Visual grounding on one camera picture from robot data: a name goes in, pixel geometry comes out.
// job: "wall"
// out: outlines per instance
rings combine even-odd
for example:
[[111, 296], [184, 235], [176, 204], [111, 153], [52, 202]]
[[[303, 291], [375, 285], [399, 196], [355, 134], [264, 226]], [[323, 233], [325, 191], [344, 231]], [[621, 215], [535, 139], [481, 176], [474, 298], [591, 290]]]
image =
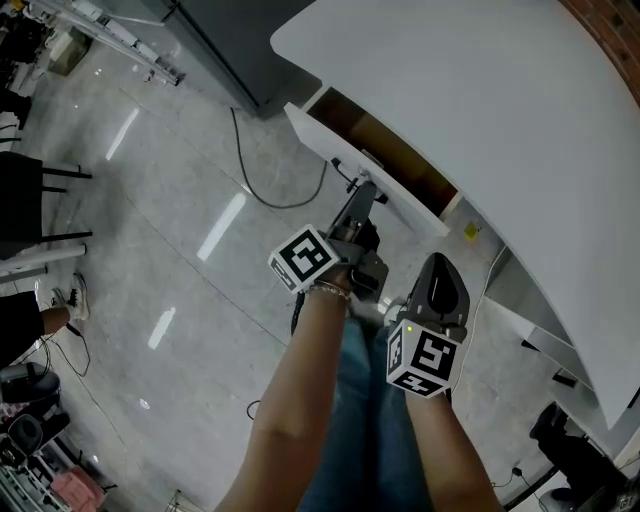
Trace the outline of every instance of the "wall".
[[614, 63], [640, 106], [640, 12], [630, 0], [560, 0]]

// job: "grey tile floor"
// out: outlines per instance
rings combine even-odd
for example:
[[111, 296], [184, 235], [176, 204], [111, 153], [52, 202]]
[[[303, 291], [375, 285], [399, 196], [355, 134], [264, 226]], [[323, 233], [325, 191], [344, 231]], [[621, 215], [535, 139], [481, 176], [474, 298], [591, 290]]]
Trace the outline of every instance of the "grey tile floor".
[[[49, 232], [95, 233], [84, 258], [52, 265], [40, 283], [68, 289], [76, 265], [90, 290], [92, 316], [82, 326], [89, 373], [76, 377], [57, 349], [53, 365], [73, 418], [70, 437], [119, 485], [112, 508], [163, 510], [180, 488], [211, 509], [242, 460], [251, 428], [245, 408], [260, 398], [288, 342], [293, 299], [267, 256], [306, 223], [328, 226], [346, 200], [345, 187], [328, 172], [312, 204], [262, 206], [243, 187], [228, 108], [188, 79], [163, 87], [143, 82], [132, 68], [126, 57], [96, 46], [69, 77], [42, 77], [16, 146], [33, 157], [80, 163], [95, 176], [72, 183], [65, 197], [45, 198]], [[283, 203], [308, 196], [322, 162], [298, 142], [286, 117], [238, 117], [259, 193]], [[107, 158], [127, 119], [128, 131]], [[237, 216], [201, 259], [203, 241], [232, 201]], [[460, 270], [475, 307], [500, 240], [467, 202], [448, 219], [446, 238], [417, 238], [378, 204], [372, 218], [391, 267], [383, 297], [406, 295], [426, 256], [439, 250]], [[469, 220], [483, 228], [473, 244], [462, 233]], [[21, 290], [33, 286], [18, 283]], [[153, 348], [163, 315], [172, 320]], [[82, 367], [78, 339], [65, 332], [56, 339]], [[542, 383], [554, 370], [522, 349], [483, 303], [454, 405], [498, 483], [515, 464], [525, 475], [546, 465], [527, 433], [549, 401]], [[514, 482], [499, 495], [519, 487]]]

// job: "wooden drawer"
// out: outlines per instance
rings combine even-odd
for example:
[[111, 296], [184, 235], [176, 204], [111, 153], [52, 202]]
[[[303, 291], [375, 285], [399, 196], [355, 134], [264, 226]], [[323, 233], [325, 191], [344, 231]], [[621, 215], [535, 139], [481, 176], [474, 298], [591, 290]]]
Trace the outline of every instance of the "wooden drawer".
[[291, 103], [284, 109], [302, 143], [329, 162], [340, 160], [350, 178], [361, 175], [373, 181], [405, 224], [417, 233], [449, 233], [444, 220], [462, 196], [384, 124], [326, 87], [302, 109]]

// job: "blue denim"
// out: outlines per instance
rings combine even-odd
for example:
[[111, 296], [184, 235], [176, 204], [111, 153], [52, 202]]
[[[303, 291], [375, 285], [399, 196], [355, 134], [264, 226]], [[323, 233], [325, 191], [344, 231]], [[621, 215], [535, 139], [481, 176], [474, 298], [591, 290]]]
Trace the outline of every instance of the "blue denim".
[[367, 343], [347, 320], [327, 442], [299, 511], [432, 510], [404, 392], [386, 382], [387, 336]]

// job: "curved white desk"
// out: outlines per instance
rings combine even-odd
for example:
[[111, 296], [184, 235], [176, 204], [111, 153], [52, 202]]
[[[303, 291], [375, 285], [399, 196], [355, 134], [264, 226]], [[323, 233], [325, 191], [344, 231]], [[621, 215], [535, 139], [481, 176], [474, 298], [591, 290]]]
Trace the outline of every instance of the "curved white desk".
[[317, 0], [272, 44], [492, 223], [612, 426], [640, 387], [640, 109], [557, 0]]

